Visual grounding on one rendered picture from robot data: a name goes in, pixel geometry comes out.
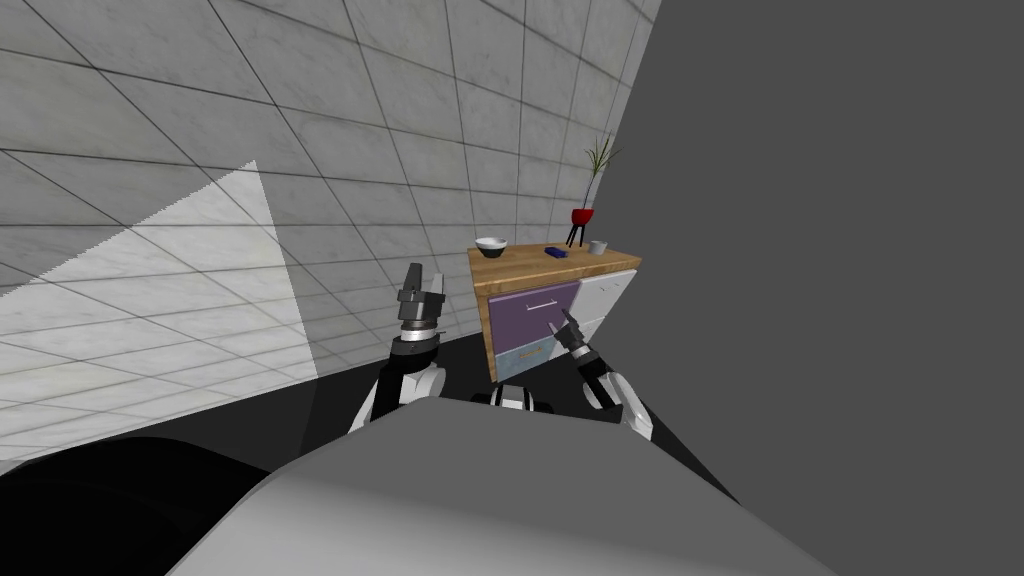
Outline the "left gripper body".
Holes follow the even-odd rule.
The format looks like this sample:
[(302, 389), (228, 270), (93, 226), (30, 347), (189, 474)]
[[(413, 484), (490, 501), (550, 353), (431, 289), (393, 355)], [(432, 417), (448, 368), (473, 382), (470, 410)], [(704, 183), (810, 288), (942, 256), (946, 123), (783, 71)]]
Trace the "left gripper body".
[(401, 290), (398, 292), (397, 300), (399, 302), (397, 319), (402, 323), (436, 323), (442, 314), (446, 296), (436, 292)]

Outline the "purple drawer front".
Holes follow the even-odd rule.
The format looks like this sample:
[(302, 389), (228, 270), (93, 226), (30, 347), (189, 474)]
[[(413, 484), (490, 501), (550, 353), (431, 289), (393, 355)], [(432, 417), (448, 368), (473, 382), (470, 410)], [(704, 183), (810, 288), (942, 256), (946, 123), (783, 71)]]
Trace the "purple drawer front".
[[(564, 282), (528, 290), (488, 297), (490, 340), (495, 354), (551, 336), (551, 322), (561, 327), (565, 318), (562, 308), (569, 310), (579, 289), (579, 282)], [(555, 308), (525, 311), (525, 303), (556, 298), (562, 302)]]

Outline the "white cabinet door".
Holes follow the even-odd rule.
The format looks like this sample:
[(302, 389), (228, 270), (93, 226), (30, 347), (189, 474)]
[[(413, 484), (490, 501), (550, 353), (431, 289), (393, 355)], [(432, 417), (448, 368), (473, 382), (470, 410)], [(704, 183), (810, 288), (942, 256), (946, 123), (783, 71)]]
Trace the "white cabinet door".
[(636, 273), (636, 269), (630, 269), (580, 281), (569, 314), (586, 340), (596, 333)]

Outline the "pale blue drawer front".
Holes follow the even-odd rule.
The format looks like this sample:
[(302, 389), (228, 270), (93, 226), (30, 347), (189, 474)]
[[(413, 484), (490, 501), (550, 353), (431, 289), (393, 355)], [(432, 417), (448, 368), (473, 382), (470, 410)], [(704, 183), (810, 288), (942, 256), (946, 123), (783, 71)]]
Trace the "pale blue drawer front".
[[(552, 357), (555, 343), (555, 338), (548, 336), (499, 354), (495, 358), (496, 379), (501, 382), (544, 364)], [(543, 346), (544, 352), (527, 358), (519, 358), (521, 353), (535, 349), (538, 346)]]

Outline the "wooden-topped cabinet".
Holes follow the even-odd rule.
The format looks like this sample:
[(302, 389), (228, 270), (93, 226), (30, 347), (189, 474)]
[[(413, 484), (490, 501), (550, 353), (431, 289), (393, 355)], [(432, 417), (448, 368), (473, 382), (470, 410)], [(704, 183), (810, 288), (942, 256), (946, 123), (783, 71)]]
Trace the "wooden-topped cabinet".
[[(490, 340), (488, 297), (528, 290), (537, 287), (578, 281), (614, 272), (639, 269), (641, 258), (607, 249), (603, 255), (591, 255), (585, 247), (566, 250), (568, 257), (556, 259), (544, 252), (545, 244), (514, 245), (507, 247), (499, 258), (485, 258), (478, 249), (469, 251), (469, 264), (478, 313), (482, 327), (487, 363), (494, 382), (495, 358)], [(549, 360), (566, 351), (557, 342)]]

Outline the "red potted plant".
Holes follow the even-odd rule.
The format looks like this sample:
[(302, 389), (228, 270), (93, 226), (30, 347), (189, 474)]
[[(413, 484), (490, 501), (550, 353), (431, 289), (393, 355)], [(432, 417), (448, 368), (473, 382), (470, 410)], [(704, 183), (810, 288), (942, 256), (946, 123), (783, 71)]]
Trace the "red potted plant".
[(611, 161), (621, 153), (621, 149), (615, 149), (612, 145), (612, 135), (606, 134), (603, 138), (597, 138), (594, 145), (584, 152), (589, 161), (588, 182), (580, 207), (572, 209), (570, 213), (571, 228), (565, 241), (567, 247), (574, 244), (583, 245), (586, 228), (594, 213), (594, 209), (588, 207), (590, 196), (597, 178), (609, 167)]

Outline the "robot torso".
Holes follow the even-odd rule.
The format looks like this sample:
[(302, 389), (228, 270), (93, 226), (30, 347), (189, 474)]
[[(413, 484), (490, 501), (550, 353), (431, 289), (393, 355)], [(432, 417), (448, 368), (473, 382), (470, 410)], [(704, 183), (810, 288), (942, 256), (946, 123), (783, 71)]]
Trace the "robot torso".
[(426, 397), (278, 469), (168, 576), (836, 576), (630, 427)]

